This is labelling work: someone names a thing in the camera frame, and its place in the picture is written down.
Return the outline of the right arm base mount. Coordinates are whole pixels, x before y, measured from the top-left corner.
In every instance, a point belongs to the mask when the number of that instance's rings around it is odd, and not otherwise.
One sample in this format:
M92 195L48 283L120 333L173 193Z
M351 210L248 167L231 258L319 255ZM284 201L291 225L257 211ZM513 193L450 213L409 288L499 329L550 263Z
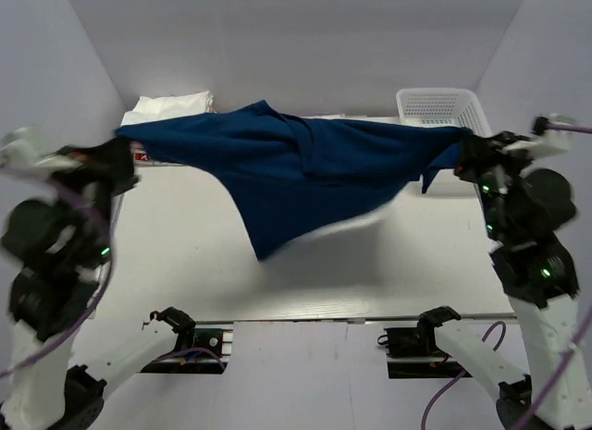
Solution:
M447 353L436 346L434 330L461 315L450 306L421 313L412 327L388 327L376 339L386 351L389 379L452 379L470 377Z

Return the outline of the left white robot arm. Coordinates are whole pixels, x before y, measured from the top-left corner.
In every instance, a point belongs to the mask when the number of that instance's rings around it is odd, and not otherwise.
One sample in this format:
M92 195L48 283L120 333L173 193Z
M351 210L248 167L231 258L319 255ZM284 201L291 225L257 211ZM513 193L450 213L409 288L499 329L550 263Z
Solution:
M1 248L21 268L10 286L7 316L13 350L1 406L5 429L87 426L102 407L104 383L70 368L73 340L110 282L116 197L138 183L130 142L114 138L41 154L25 139L2 147L1 166L55 189L13 208Z

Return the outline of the blue polo t-shirt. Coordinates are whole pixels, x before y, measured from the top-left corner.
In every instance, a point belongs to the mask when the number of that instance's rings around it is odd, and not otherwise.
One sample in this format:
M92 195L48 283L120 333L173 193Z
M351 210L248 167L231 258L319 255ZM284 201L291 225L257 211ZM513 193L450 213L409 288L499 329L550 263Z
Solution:
M260 101L228 113L124 125L154 160L214 176L264 260L307 233L368 214L408 183L454 168L467 131L282 114Z

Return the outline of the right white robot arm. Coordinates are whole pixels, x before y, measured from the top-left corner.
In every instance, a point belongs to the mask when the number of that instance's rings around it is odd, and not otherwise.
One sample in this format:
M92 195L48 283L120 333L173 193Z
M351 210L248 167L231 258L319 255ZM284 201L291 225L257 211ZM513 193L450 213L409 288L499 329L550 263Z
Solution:
M505 375L493 388L507 429L588 429L591 386L576 323L580 287L574 259L556 232L577 215L560 173L534 168L554 147L543 136L465 132L455 175L475 184L493 269L522 331L529 373Z

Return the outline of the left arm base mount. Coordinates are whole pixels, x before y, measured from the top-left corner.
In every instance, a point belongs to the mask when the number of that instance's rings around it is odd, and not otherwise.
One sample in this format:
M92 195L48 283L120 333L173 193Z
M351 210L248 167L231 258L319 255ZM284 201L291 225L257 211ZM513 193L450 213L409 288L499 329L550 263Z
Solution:
M168 307L152 311L142 322L142 331L155 322L168 324L175 335L175 345L166 355L146 365L142 372L160 375L222 375L230 355L231 330L204 326L187 313Z

